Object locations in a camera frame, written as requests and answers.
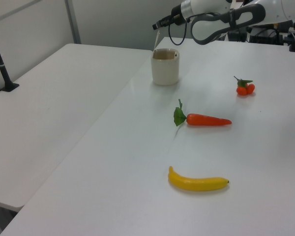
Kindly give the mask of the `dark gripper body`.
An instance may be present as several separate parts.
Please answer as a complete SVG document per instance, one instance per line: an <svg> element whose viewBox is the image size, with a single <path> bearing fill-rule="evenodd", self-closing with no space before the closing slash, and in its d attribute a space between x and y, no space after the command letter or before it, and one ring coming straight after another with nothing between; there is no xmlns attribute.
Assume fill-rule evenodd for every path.
<svg viewBox="0 0 295 236"><path fill-rule="evenodd" d="M181 5L177 5L171 10L171 24L175 24L177 26L183 25L186 23L186 19L184 18Z"/></svg>

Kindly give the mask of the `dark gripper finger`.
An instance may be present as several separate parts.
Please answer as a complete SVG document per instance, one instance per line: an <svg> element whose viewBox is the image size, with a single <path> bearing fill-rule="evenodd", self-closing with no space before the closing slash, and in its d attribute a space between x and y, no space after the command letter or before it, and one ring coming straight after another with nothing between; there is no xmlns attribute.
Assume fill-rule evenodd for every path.
<svg viewBox="0 0 295 236"><path fill-rule="evenodd" d="M168 15L161 20L159 20L158 24L172 24L174 22L172 15Z"/></svg>
<svg viewBox="0 0 295 236"><path fill-rule="evenodd" d="M167 27L173 23L172 20L160 20L152 25L153 30L157 30L162 27Z"/></svg>

